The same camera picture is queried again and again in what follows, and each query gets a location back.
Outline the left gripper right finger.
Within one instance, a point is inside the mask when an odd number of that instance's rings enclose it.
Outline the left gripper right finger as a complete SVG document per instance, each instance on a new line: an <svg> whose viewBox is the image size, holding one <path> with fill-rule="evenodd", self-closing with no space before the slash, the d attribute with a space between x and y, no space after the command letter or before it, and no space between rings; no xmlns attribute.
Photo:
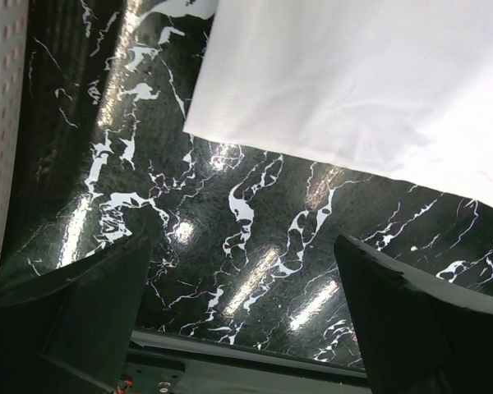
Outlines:
<svg viewBox="0 0 493 394"><path fill-rule="evenodd" d="M374 393L493 393L493 297L353 238L334 243Z"/></svg>

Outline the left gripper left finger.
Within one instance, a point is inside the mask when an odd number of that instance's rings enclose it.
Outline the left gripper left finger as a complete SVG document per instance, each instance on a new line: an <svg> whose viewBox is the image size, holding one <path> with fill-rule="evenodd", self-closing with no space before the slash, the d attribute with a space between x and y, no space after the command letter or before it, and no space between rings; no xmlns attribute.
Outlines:
<svg viewBox="0 0 493 394"><path fill-rule="evenodd" d="M0 291L0 393L108 393L150 266L138 234Z"/></svg>

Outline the white daisy t-shirt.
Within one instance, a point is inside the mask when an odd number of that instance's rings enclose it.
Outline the white daisy t-shirt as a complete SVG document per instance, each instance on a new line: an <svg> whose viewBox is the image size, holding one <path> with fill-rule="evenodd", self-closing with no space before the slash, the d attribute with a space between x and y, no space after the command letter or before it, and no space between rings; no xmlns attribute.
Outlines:
<svg viewBox="0 0 493 394"><path fill-rule="evenodd" d="M493 1L222 1L184 130L493 207Z"/></svg>

